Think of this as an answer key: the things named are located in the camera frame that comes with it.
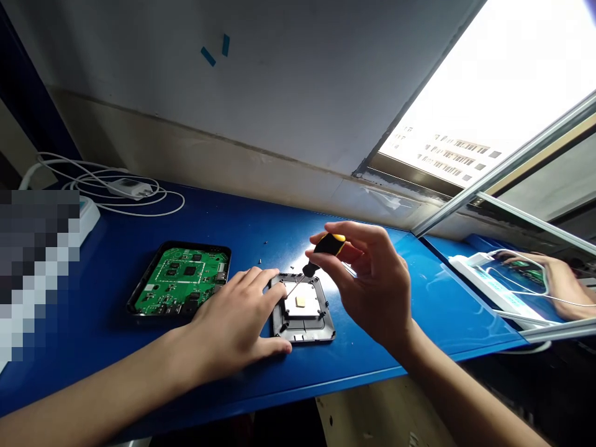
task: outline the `blue tape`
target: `blue tape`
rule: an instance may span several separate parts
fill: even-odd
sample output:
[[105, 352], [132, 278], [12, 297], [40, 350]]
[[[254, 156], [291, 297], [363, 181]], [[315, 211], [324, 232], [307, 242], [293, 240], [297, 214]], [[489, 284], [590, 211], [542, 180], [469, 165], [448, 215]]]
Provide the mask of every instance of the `blue tape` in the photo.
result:
[[223, 47], [222, 47], [222, 54], [228, 57], [228, 50], [230, 49], [230, 36], [227, 34], [223, 35]]
[[213, 59], [213, 56], [207, 51], [205, 47], [201, 48], [201, 54], [205, 56], [205, 59], [207, 59], [207, 62], [209, 62], [211, 66], [215, 65], [215, 59]]

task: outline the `black screwdriver handle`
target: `black screwdriver handle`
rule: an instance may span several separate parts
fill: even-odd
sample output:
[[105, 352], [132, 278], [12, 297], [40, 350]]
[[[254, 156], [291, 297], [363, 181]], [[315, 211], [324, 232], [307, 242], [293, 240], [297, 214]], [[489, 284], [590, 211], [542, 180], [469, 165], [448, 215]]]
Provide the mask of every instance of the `black screwdriver handle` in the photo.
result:
[[[340, 251], [345, 243], [345, 236], [327, 233], [321, 238], [318, 244], [315, 245], [314, 252], [329, 253], [330, 255], [337, 256], [340, 254]], [[304, 273], [304, 276], [312, 278], [318, 269], [320, 269], [318, 265], [315, 265], [309, 261], [309, 263], [302, 268], [302, 273]]]

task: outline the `window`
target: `window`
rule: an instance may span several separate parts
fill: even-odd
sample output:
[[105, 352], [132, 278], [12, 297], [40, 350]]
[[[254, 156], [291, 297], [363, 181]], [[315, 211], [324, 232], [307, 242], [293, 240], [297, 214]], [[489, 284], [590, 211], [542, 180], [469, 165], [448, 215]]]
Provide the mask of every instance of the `window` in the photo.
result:
[[[401, 106], [394, 133], [407, 134], [407, 144], [395, 149], [393, 133], [389, 143], [381, 139], [370, 168], [454, 195], [502, 163], [594, 89], [596, 27], [588, 5], [487, 0], [418, 97]], [[565, 70], [549, 70], [546, 60]], [[453, 163], [469, 171], [453, 176], [417, 158], [438, 142], [435, 161], [455, 160], [446, 156], [453, 152], [464, 157]]]

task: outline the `white wall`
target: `white wall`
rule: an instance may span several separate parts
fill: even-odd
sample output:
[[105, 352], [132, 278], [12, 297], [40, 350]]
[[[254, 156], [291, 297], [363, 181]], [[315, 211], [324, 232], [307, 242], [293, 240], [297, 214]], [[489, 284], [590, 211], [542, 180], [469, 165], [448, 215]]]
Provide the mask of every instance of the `white wall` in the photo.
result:
[[[89, 160], [406, 229], [441, 205], [350, 174], [476, 0], [283, 8], [272, 1], [2, 1], [42, 79], [57, 87], [52, 98]], [[223, 32], [231, 36], [227, 59], [219, 55]], [[199, 53], [203, 45], [214, 68]], [[461, 239], [486, 229], [525, 237], [502, 222], [451, 219], [435, 234]]]
[[2, 2], [47, 84], [351, 174], [480, 0]]

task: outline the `screwdriver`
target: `screwdriver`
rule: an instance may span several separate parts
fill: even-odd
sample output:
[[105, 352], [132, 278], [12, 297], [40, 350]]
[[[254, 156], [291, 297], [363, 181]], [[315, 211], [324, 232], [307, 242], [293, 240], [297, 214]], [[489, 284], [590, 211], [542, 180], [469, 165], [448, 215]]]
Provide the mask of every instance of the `screwdriver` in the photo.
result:
[[[345, 243], [346, 243], [346, 237], [345, 236], [343, 236], [343, 235], [334, 235], [334, 234], [331, 234], [331, 233], [327, 233], [315, 245], [314, 252], [315, 253], [329, 253], [330, 255], [337, 256], [337, 255], [340, 254], [340, 251], [343, 248], [343, 245]], [[306, 278], [306, 277], [312, 278], [314, 276], [315, 272], [318, 269], [320, 269], [320, 267], [318, 265], [315, 265], [315, 264], [313, 264], [312, 262], [309, 261], [309, 263], [306, 264], [302, 268], [302, 273], [304, 274], [304, 276], [302, 276], [298, 280], [298, 282], [292, 288], [292, 290], [289, 291], [289, 293], [287, 294], [286, 298], [288, 298], [292, 294], [292, 292], [294, 292], [294, 290], [296, 289], [296, 287], [298, 287], [298, 284], [300, 284], [304, 278]]]

